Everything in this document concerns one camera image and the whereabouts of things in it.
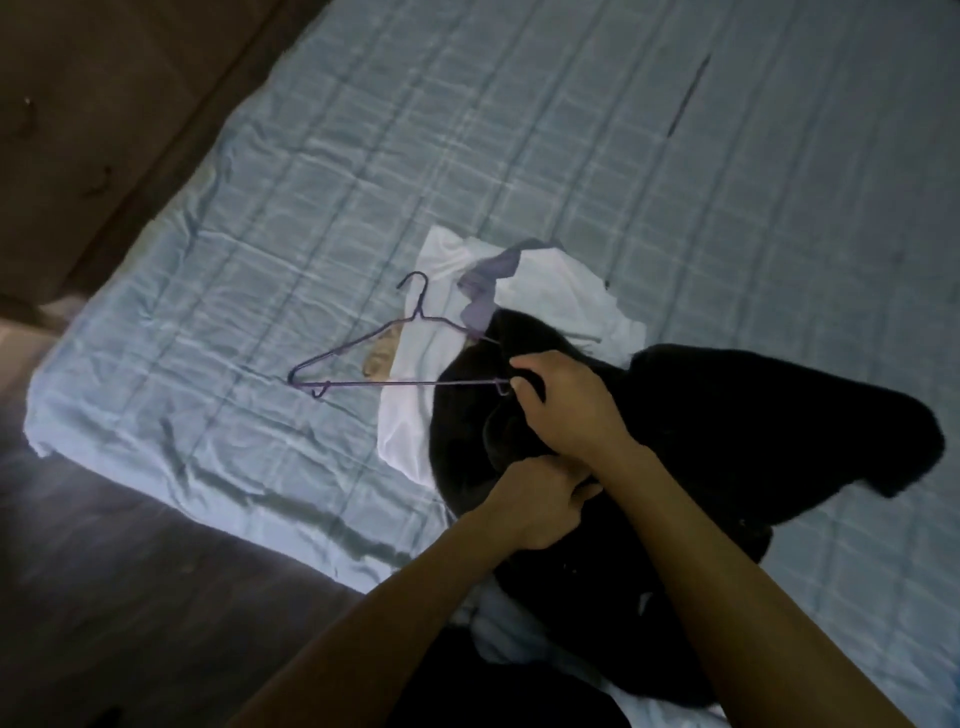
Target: wrinkled sheet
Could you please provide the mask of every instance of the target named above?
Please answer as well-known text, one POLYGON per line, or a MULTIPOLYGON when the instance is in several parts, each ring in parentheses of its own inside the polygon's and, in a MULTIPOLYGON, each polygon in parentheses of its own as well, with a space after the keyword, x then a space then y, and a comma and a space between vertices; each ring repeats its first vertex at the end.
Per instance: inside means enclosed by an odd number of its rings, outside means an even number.
POLYGON ((934 473, 847 489, 765 567, 915 721, 952 725, 958 37, 948 0, 337 0, 38 370, 27 434, 368 590, 443 506, 377 459, 376 389, 314 401, 287 370, 395 317, 433 224, 557 240, 652 342, 934 408, 934 473))

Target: gray cloth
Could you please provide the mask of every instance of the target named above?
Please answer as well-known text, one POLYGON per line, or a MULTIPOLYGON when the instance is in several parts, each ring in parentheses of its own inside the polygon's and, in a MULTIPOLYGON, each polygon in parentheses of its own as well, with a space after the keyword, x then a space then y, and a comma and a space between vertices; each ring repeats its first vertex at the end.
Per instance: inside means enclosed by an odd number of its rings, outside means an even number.
POLYGON ((470 299, 470 303, 460 314, 464 326, 474 331, 486 331, 496 310, 496 303, 493 302, 496 282, 500 279, 508 279, 516 273, 516 267, 520 264, 520 254, 523 251, 538 251, 544 248, 563 250, 564 246, 556 242, 544 243, 536 237, 530 237, 503 253, 481 260, 460 276, 457 288, 470 299))

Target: wooden floor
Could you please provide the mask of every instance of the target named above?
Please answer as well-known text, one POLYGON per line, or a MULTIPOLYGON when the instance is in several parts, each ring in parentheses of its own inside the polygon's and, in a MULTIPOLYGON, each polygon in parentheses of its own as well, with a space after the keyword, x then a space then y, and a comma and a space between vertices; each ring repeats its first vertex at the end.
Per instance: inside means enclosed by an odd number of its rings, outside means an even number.
POLYGON ((21 434, 24 383, 0 386, 0 725, 79 728, 112 706, 122 728, 222 725, 356 600, 299 563, 38 458, 21 434))

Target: purple wire hanger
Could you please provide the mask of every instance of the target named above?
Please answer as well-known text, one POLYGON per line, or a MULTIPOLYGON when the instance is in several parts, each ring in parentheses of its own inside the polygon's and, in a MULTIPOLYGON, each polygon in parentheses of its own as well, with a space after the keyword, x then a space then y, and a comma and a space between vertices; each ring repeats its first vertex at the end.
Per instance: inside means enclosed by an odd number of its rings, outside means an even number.
POLYGON ((358 344, 363 344, 365 341, 370 341, 394 324, 409 324, 411 321, 416 321, 417 319, 420 319, 421 321, 434 321, 438 324, 447 324, 450 327, 456 328, 458 331, 462 331, 471 339, 489 341, 492 344, 499 344, 499 342, 493 341, 493 339, 491 339, 489 336, 485 336, 484 334, 472 328, 462 327, 459 324, 454 324, 452 321, 444 318, 443 316, 427 316, 425 313, 423 313, 423 300, 426 298, 427 286, 430 285, 430 278, 423 271, 412 271, 408 273, 403 280, 396 285, 396 287, 397 289, 402 288, 413 276, 420 276, 423 279, 423 290, 420 291, 420 297, 417 298, 417 305, 414 306, 414 312, 412 314, 402 319, 393 319, 392 321, 384 324, 382 327, 371 331, 370 333, 364 334, 358 339, 347 341, 345 344, 341 344, 336 349, 331 349, 329 352, 325 352, 319 356, 313 356, 306 361, 302 361, 300 364, 290 370, 290 373, 287 375, 287 384, 292 387, 296 387, 297 389, 310 390, 310 393, 313 395, 315 400, 318 400, 320 397, 326 394, 326 390, 328 390, 330 387, 434 387, 443 385, 467 386, 471 384, 493 384, 496 386, 496 391, 501 395, 508 394, 510 391, 510 380, 504 378, 454 379, 451 381, 431 381, 420 379, 399 379, 388 381, 368 381, 367 379, 349 379, 346 381, 330 381, 329 379, 326 381, 296 381, 297 373, 301 370, 306 369, 307 367, 312 367, 314 364, 324 361, 324 359, 328 359, 331 356, 339 356, 343 352, 352 349, 358 344))

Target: bed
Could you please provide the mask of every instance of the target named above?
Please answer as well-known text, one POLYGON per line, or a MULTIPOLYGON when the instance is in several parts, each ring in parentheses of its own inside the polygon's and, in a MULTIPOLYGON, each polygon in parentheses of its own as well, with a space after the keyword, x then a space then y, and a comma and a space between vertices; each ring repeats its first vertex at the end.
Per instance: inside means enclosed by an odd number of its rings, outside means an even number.
POLYGON ((367 591, 447 515, 378 460, 375 388, 313 400, 287 371, 398 315, 432 225, 558 240, 651 343, 934 408, 924 482, 851 486, 764 566, 913 720, 954 725, 958 37, 951 0, 337 0, 38 369, 27 435, 367 591))

